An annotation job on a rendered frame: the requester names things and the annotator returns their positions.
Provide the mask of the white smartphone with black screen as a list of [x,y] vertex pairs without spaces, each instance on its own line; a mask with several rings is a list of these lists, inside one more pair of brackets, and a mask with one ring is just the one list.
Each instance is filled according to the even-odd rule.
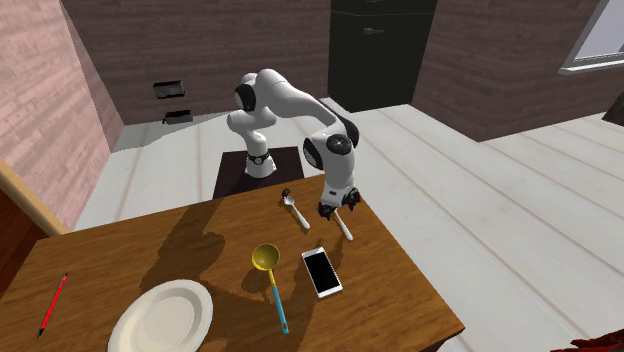
[[343,290],[340,279],[323,247],[303,252],[301,257],[319,299]]

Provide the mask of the dark robot stand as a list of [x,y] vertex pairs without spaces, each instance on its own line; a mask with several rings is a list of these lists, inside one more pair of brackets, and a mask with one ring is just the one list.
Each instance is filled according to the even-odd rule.
[[266,178],[245,173],[245,151],[224,152],[213,191],[213,199],[302,179],[302,164],[296,146],[270,148],[276,171]]

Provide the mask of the wooden table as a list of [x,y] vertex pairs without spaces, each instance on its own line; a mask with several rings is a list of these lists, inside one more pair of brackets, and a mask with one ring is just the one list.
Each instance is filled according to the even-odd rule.
[[[274,185],[82,230],[36,243],[0,299],[0,352],[106,352],[123,312],[158,284],[190,279],[211,294],[214,316],[200,352],[434,352],[462,323],[371,208],[337,221],[317,215],[321,177],[290,185],[310,223],[303,231]],[[268,273],[253,250],[275,245]],[[323,247],[343,290],[319,299],[301,254]],[[63,275],[43,335],[38,328]]]

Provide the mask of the black refrigerator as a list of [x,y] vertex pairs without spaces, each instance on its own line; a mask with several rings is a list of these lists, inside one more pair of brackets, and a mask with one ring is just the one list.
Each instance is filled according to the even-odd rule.
[[412,101],[437,0],[331,0],[328,94],[349,112]]

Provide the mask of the white plate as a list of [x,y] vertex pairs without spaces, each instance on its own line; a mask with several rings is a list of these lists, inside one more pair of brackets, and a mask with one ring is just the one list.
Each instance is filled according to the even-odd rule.
[[197,352],[212,315],[212,297],[200,283],[186,279],[162,283],[121,315],[107,352]]

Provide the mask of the red pencil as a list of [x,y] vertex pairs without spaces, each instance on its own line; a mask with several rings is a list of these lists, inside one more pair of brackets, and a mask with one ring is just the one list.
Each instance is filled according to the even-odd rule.
[[58,285],[57,289],[55,290],[54,295],[53,295],[53,297],[51,299],[51,302],[50,302],[50,304],[49,304],[49,306],[48,306],[48,308],[47,308],[47,310],[45,312],[45,315],[44,315],[44,317],[42,319],[42,322],[41,322],[41,324],[40,324],[40,326],[38,328],[38,331],[37,331],[37,334],[36,334],[36,339],[39,339],[43,335],[43,333],[44,333],[44,331],[45,331],[45,329],[46,329],[46,327],[47,327],[47,325],[49,323],[51,315],[53,314],[54,308],[57,305],[57,302],[58,302],[58,299],[60,297],[60,294],[61,294],[61,292],[62,292],[62,290],[63,290],[63,288],[64,288],[64,286],[66,284],[68,275],[69,275],[69,273],[66,272],[63,275],[63,277],[61,278],[61,280],[59,282],[59,285]]

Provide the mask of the red cloth object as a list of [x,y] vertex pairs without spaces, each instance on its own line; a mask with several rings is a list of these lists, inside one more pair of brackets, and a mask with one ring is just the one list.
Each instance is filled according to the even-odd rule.
[[571,347],[550,352],[624,352],[624,329],[592,339],[575,339]]

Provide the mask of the wooden cabinet with pale top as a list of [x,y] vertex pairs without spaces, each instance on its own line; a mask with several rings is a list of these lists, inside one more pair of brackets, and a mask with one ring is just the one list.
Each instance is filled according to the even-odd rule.
[[68,232],[0,157],[0,299],[37,241]]

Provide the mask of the white-framed window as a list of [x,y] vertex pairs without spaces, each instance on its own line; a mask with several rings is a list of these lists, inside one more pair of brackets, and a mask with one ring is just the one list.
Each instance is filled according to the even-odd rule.
[[624,0],[600,0],[560,75],[624,67]]

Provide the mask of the white-handled utensil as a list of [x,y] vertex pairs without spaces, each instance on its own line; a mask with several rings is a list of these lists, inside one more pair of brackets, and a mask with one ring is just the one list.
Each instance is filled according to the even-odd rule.
[[346,237],[346,239],[348,241],[353,241],[353,235],[351,234],[350,230],[348,229],[348,227],[346,226],[346,224],[344,223],[344,221],[340,217],[337,209],[335,209],[333,211],[333,215],[334,215],[338,225],[340,226],[341,231],[343,232],[344,236]]

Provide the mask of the white-handled metal spoon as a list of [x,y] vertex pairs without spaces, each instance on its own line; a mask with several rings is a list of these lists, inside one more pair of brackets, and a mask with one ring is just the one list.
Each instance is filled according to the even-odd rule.
[[285,188],[282,191],[282,197],[283,197],[283,202],[285,205],[290,206],[297,218],[299,219],[301,225],[303,226],[304,229],[309,230],[310,229],[310,224],[308,223],[308,221],[305,219],[305,217],[302,215],[302,213],[298,210],[298,208],[295,205],[295,200],[291,197],[291,190],[288,188]]

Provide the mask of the black wall box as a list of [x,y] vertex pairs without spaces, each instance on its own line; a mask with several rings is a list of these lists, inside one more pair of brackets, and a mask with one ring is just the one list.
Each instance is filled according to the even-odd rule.
[[157,99],[184,97],[185,89],[181,80],[157,82],[153,84]]
[[162,123],[172,125],[179,123],[190,123],[192,121],[193,115],[190,110],[178,110],[167,112],[162,120]]

